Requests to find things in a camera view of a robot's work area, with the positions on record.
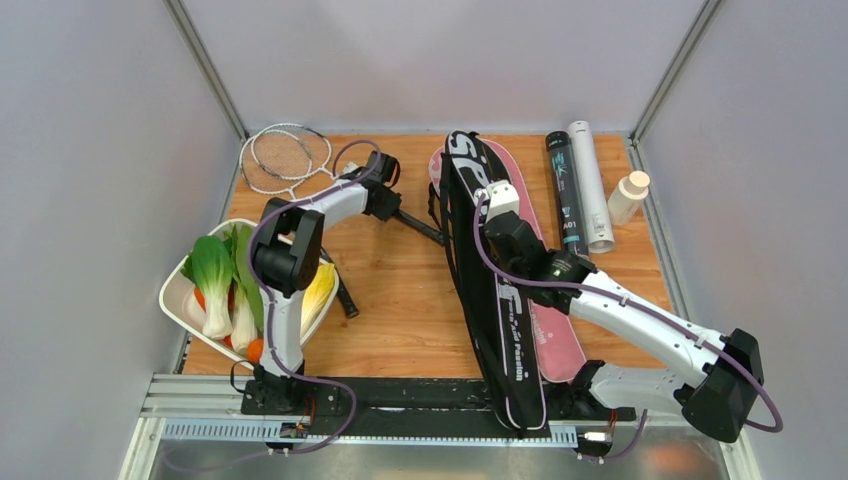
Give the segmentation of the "white shuttlecock tube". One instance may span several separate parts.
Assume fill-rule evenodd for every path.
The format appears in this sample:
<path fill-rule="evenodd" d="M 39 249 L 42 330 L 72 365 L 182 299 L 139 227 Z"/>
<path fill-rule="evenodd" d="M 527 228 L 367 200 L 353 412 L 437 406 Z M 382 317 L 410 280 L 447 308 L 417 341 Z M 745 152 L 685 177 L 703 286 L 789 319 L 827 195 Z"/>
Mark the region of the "white shuttlecock tube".
<path fill-rule="evenodd" d="M 615 238 L 592 131 L 588 122 L 578 120 L 566 133 L 571 140 L 587 248 L 593 254 L 608 253 L 615 248 Z"/>

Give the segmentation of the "pink racket cover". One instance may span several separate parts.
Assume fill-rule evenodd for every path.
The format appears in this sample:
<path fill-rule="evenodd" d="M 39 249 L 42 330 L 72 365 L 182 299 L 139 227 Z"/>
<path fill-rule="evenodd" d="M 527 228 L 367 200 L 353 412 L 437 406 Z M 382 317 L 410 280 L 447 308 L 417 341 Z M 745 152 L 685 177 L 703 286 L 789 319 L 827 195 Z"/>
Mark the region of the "pink racket cover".
<path fill-rule="evenodd" d="M 485 150 L 491 152 L 495 159 L 502 162 L 506 170 L 506 178 L 504 180 L 508 180 L 518 192 L 520 197 L 520 213 L 518 216 L 530 224 L 536 235 L 540 235 L 542 230 L 515 159 L 501 145 L 491 140 L 480 139 L 486 145 Z M 437 156 L 443 150 L 444 145 L 434 153 L 429 166 L 431 182 L 434 187 L 435 181 L 439 176 L 438 166 L 440 161 L 437 159 Z M 482 220 L 480 218 L 474 215 L 473 220 L 476 223 L 480 223 L 482 227 Z M 490 263 L 495 260 L 490 248 L 484 240 L 476 241 L 474 239 L 474 241 L 479 254 L 484 259 L 484 263 L 490 269 Z M 586 356 L 568 315 L 553 307 L 545 307 L 536 303 L 521 286 L 496 272 L 494 273 L 508 280 L 529 300 L 532 321 L 531 339 L 535 345 L 536 360 L 541 380 L 546 380 L 550 383 L 572 381 L 584 365 Z"/>

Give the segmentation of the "black shuttlecock tube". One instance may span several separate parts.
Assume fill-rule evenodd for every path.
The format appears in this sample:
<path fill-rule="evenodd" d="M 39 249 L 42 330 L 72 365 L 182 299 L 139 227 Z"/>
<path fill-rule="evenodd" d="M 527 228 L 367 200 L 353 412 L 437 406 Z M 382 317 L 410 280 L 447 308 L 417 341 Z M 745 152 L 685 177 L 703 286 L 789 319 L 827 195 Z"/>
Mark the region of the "black shuttlecock tube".
<path fill-rule="evenodd" d="M 545 137 L 545 145 L 552 167 L 562 246 L 576 255 L 589 258 L 571 138 L 565 131 L 553 131 Z"/>

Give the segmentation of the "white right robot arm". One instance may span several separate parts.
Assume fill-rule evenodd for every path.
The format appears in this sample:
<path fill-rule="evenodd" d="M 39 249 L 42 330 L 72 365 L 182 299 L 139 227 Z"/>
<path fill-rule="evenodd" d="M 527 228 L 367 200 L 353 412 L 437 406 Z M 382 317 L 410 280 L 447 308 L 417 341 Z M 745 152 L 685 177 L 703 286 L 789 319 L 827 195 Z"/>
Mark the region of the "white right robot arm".
<path fill-rule="evenodd" d="M 784 419 L 764 387 L 758 340 L 676 316 L 634 294 L 592 262 L 547 249 L 515 212 L 475 214 L 474 242 L 496 275 L 530 300 L 593 323 L 646 351 L 658 368 L 584 365 L 570 392 L 573 410 L 595 418 L 607 408 L 677 414 L 717 441 L 734 443 L 745 427 L 779 433 Z"/>

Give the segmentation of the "black racket cover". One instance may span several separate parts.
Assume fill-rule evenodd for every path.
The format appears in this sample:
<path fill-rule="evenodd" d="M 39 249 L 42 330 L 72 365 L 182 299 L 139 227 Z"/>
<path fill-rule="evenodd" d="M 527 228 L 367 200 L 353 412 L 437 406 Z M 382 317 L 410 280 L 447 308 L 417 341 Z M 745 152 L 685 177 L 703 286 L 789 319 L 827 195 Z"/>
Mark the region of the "black racket cover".
<path fill-rule="evenodd" d="M 529 300 L 484 263 L 474 241 L 477 190 L 506 178 L 506 170 L 474 132 L 453 131 L 437 156 L 434 218 L 472 348 L 499 423 L 520 435 L 547 426 L 544 388 L 531 339 Z"/>

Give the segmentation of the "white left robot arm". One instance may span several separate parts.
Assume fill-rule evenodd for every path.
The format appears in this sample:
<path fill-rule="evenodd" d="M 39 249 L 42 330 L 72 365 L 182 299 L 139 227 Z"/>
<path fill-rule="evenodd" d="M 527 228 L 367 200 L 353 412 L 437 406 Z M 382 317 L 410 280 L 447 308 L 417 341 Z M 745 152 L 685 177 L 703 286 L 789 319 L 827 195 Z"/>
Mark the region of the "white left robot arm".
<path fill-rule="evenodd" d="M 400 176 L 396 158 L 378 150 L 364 167 L 341 175 L 307 198 L 268 202 L 247 247 L 249 273 L 263 293 L 263 352 L 254 368 L 256 385 L 282 414 L 300 410 L 306 399 L 301 346 L 305 290 L 316 277 L 323 234 L 345 219 L 371 215 L 387 220 L 401 202 L 392 190 Z"/>

